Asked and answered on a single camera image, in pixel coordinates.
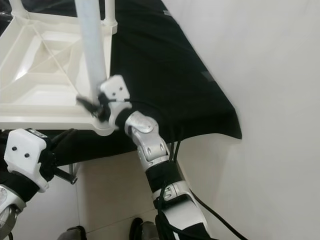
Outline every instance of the white floor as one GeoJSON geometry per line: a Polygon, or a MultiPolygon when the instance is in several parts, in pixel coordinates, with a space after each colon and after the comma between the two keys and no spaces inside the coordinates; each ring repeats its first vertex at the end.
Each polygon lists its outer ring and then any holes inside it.
{"type": "Polygon", "coordinates": [[[82,225],[88,240],[128,240],[131,221],[153,221],[156,211],[137,152],[83,162],[78,182],[57,177],[18,217],[14,240],[56,240],[82,225]]]}

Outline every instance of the white tube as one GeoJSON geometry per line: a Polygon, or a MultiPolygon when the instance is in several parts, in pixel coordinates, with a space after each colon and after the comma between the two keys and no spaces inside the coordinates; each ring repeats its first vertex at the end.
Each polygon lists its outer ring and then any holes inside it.
{"type": "Polygon", "coordinates": [[[118,23],[116,21],[116,6],[115,0],[105,0],[105,19],[104,24],[106,26],[116,26],[118,23]]]}
{"type": "Polygon", "coordinates": [[[9,0],[13,16],[22,17],[28,19],[28,12],[25,10],[24,6],[22,5],[21,0],[9,0]]]}
{"type": "Polygon", "coordinates": [[[92,99],[96,101],[98,86],[107,79],[98,0],[75,0],[85,63],[92,99]]]}

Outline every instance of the white robotic arm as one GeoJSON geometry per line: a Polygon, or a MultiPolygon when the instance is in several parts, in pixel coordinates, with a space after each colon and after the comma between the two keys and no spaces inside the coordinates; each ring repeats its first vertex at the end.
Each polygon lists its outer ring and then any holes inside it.
{"type": "MultiPolygon", "coordinates": [[[[100,105],[83,98],[78,101],[101,122],[108,121],[111,127],[124,130],[137,145],[154,206],[158,209],[156,225],[160,238],[179,240],[191,234],[210,239],[206,219],[177,164],[171,160],[173,152],[160,137],[158,123],[132,110],[122,76],[111,77],[100,86],[100,91],[100,105]]],[[[11,232],[26,202],[36,192],[45,192],[54,175],[75,182],[72,176],[55,167],[55,155],[47,136],[33,129],[11,131],[4,156],[10,180],[0,185],[0,240],[11,232]]]]}

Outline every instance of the black wire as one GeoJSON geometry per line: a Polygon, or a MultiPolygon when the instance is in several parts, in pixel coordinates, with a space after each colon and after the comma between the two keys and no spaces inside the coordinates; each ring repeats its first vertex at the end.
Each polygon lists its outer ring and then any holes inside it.
{"type": "Polygon", "coordinates": [[[178,152],[179,152],[179,148],[180,148],[181,141],[182,141],[183,138],[184,138],[184,133],[185,133],[185,130],[184,130],[184,128],[181,126],[181,127],[180,127],[179,139],[178,139],[178,142],[177,142],[177,144],[176,144],[175,151],[174,151],[174,157],[173,157],[173,161],[174,161],[175,163],[178,161],[178,152]]]}
{"type": "MultiPolygon", "coordinates": [[[[153,103],[150,102],[144,102],[144,101],[140,101],[140,100],[132,100],[132,99],[126,99],[124,100],[125,102],[131,102],[131,103],[139,103],[139,104],[144,104],[147,105],[149,107],[152,107],[156,110],[159,111],[159,113],[162,115],[162,117],[167,120],[168,124],[169,124],[169,129],[170,129],[170,136],[171,136],[171,147],[170,147],[170,153],[169,153],[169,161],[175,161],[177,162],[178,159],[178,152],[179,152],[179,148],[180,148],[180,144],[181,141],[183,139],[183,135],[184,135],[184,129],[181,127],[180,128],[180,135],[179,135],[179,139],[178,139],[178,143],[176,145],[176,149],[175,149],[175,132],[174,132],[174,127],[173,127],[173,123],[171,121],[171,119],[168,117],[168,115],[166,113],[164,113],[160,107],[154,105],[153,103]]],[[[170,230],[172,230],[173,232],[185,236],[187,238],[190,239],[198,239],[198,240],[218,240],[216,238],[211,238],[211,237],[200,237],[197,235],[193,235],[193,234],[189,234],[184,232],[181,229],[176,228],[175,226],[171,225],[167,220],[166,220],[166,216],[162,211],[162,206],[164,203],[164,195],[165,195],[165,189],[166,189],[166,184],[167,182],[164,181],[163,186],[161,188],[160,191],[160,195],[158,197],[158,208],[157,208],[157,212],[158,212],[158,216],[161,220],[161,222],[164,224],[164,226],[166,226],[167,228],[169,228],[170,230]]],[[[224,220],[217,212],[215,212],[213,209],[211,209],[208,205],[206,205],[203,201],[201,201],[197,195],[195,195],[192,191],[191,191],[193,197],[206,209],[208,210],[212,215],[214,215],[223,225],[225,225],[234,235],[236,235],[240,240],[248,240],[246,237],[244,237],[240,232],[238,232],[234,227],[232,227],[226,220],[224,220]]]]}
{"type": "Polygon", "coordinates": [[[62,133],[60,133],[59,135],[55,136],[52,140],[51,140],[51,149],[55,149],[59,143],[65,139],[65,137],[67,135],[69,135],[71,132],[75,131],[75,129],[71,128],[68,130],[63,131],[62,133]]]}
{"type": "Polygon", "coordinates": [[[9,237],[9,240],[14,240],[14,236],[12,235],[12,232],[9,233],[8,237],[9,237]]]}
{"type": "Polygon", "coordinates": [[[243,236],[240,232],[238,232],[233,226],[231,226],[226,220],[223,219],[216,211],[211,209],[207,204],[199,199],[197,195],[191,191],[195,200],[197,200],[205,209],[207,209],[212,215],[214,215],[223,225],[225,225],[234,235],[236,235],[240,240],[248,240],[245,236],[243,236]]]}

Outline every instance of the white backdrop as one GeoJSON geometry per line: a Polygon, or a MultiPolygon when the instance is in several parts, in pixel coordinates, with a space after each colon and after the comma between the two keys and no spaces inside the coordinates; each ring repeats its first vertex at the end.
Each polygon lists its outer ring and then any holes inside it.
{"type": "MultiPolygon", "coordinates": [[[[251,240],[320,239],[320,1],[163,2],[243,133],[183,142],[194,191],[251,240]]],[[[214,237],[236,239],[208,220],[214,237]]]]}

